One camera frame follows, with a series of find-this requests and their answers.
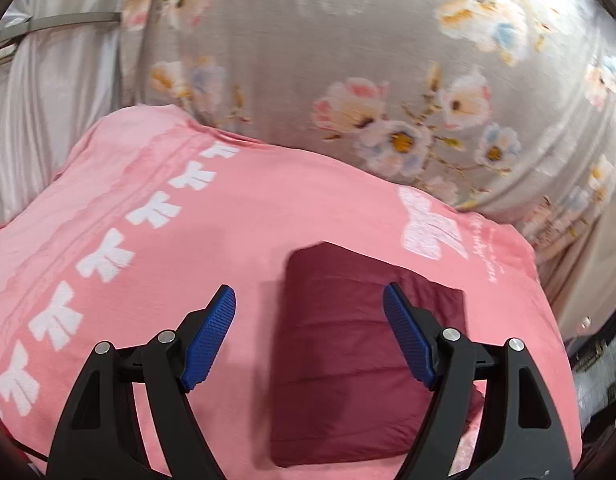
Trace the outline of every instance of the pink flower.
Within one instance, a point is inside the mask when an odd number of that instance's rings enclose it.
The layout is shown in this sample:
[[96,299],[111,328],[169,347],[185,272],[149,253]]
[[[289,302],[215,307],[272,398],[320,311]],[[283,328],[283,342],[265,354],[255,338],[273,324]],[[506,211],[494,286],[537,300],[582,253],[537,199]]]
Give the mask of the pink flower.
[[168,23],[176,30],[192,30],[212,6],[212,0],[169,0],[164,9]]
[[148,20],[152,0],[125,0],[122,23],[127,30],[143,30]]
[[445,127],[462,130],[484,124],[491,115],[491,97],[488,81],[475,66],[472,73],[459,77],[449,89],[439,91]]
[[374,84],[353,77],[329,86],[325,97],[312,105],[312,121],[324,130],[359,134],[381,120],[385,113],[388,84]]

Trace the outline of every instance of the gray floral fabric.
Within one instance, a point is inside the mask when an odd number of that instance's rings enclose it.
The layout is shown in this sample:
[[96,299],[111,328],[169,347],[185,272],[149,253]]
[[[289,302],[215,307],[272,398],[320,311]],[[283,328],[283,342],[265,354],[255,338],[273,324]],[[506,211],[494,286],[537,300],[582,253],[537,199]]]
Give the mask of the gray floral fabric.
[[127,0],[130,102],[332,156],[510,222],[539,263],[616,188],[594,0]]

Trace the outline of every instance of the bed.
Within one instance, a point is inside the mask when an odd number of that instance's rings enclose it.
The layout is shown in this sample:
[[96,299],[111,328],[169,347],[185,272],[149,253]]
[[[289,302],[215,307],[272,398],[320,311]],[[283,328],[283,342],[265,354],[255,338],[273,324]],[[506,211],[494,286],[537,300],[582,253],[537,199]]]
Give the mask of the bed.
[[[98,341],[142,344],[228,283],[237,316],[208,381],[189,396],[226,475],[393,478],[399,458],[286,469],[268,458],[283,267],[292,251],[322,240],[463,290],[474,341],[523,339],[576,465],[582,444],[568,359],[534,252],[513,227],[326,156],[201,126],[174,106],[100,120],[53,183],[0,229],[0,416],[16,438],[47,453]],[[137,393],[151,464],[167,472]],[[455,470],[467,465],[477,427]]]

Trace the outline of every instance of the white bow print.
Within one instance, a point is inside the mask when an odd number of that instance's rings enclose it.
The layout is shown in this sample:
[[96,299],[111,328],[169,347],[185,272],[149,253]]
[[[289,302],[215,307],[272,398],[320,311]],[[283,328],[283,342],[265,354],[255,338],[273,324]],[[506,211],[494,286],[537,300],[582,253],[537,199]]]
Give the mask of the white bow print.
[[28,324],[28,328],[37,341],[41,341],[47,333],[57,352],[70,342],[69,334],[74,335],[77,332],[83,319],[83,314],[67,306],[73,296],[70,285],[60,282],[54,290],[53,299],[50,300],[47,309],[35,316]]
[[185,168],[185,173],[183,175],[176,176],[175,178],[171,178],[168,181],[168,184],[172,187],[176,187],[177,189],[190,186],[195,191],[199,191],[200,189],[206,187],[208,183],[212,182],[215,175],[214,171],[202,171],[201,168],[203,168],[203,164],[201,162],[191,160]]
[[401,244],[406,250],[426,258],[440,260],[439,242],[443,242],[467,259],[468,252],[461,243],[457,222],[432,213],[430,199],[411,187],[400,186],[399,198],[410,215],[401,238]]
[[24,370],[28,364],[28,352],[21,344],[15,343],[12,351],[12,359],[8,369],[0,375],[0,394],[6,402],[12,399],[15,401],[19,415],[26,416],[30,413],[32,405],[37,401],[39,395],[39,383]]
[[239,148],[229,146],[228,144],[224,144],[223,142],[217,140],[210,148],[199,153],[199,155],[204,156],[205,158],[213,158],[213,156],[216,155],[220,155],[223,158],[230,158],[231,156],[239,153],[239,151],[241,151]]
[[77,263],[77,271],[84,278],[89,278],[95,269],[104,283],[108,283],[118,273],[119,269],[127,267],[133,259],[133,251],[117,247],[124,241],[124,236],[114,227],[108,231],[99,249]]
[[147,220],[155,229],[159,229],[167,224],[171,218],[175,218],[181,211],[178,205],[166,202],[170,198],[168,193],[158,191],[148,201],[145,206],[135,209],[126,215],[126,219],[132,225],[139,225]]

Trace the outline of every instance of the cable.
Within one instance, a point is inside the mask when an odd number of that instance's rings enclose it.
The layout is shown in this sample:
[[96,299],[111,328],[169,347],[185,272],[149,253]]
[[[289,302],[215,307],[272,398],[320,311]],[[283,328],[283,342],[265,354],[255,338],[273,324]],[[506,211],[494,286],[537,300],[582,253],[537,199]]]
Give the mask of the cable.
[[21,449],[24,453],[28,453],[30,456],[34,456],[35,458],[38,458],[39,460],[48,463],[48,457],[46,455],[41,454],[38,451],[35,451],[31,447],[26,446],[26,444],[22,444],[19,440],[16,440],[16,439],[14,439],[12,437],[10,439],[12,440],[12,443],[18,449]]

